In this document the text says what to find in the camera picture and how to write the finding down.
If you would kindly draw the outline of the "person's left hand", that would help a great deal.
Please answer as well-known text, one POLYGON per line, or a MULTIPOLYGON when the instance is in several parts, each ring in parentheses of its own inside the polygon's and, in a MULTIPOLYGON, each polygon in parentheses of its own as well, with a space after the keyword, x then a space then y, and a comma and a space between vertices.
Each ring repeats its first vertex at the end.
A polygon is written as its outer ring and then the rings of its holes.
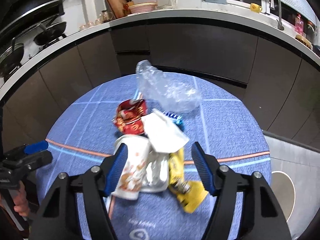
POLYGON ((26 191, 24 184, 20 181, 20 189, 18 190, 16 196, 13 198, 14 210, 22 217, 28 217, 30 208, 29 203, 26 198, 26 191))

